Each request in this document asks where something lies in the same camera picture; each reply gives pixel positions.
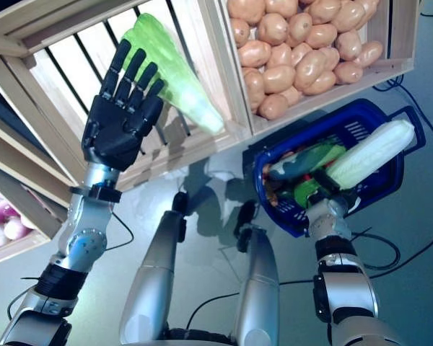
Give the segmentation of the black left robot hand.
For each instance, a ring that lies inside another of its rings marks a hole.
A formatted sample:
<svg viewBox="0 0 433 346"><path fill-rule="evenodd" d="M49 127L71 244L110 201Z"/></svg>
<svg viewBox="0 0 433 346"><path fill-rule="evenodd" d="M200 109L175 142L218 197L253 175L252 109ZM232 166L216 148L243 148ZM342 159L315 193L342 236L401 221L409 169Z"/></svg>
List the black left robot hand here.
<svg viewBox="0 0 433 346"><path fill-rule="evenodd" d="M123 39L119 43L93 99L81 142L85 161L119 172L136 161L141 143L158 121L164 104L159 93L165 83L152 80L158 71L156 63L149 63L139 80L134 81L146 59L143 49L135 51L124 75L119 76L131 50L129 41Z"/></svg>

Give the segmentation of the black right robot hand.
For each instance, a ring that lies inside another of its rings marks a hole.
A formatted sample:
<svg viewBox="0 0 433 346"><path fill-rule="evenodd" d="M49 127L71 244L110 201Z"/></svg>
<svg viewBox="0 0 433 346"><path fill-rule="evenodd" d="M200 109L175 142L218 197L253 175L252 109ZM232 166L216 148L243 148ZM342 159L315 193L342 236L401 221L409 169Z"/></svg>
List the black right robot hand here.
<svg viewBox="0 0 433 346"><path fill-rule="evenodd" d="M355 211L360 205L361 198L355 189L342 189L324 169L317 169L311 176L312 178L306 181L305 209L311 208L323 199L336 201L345 210L345 214Z"/></svg>

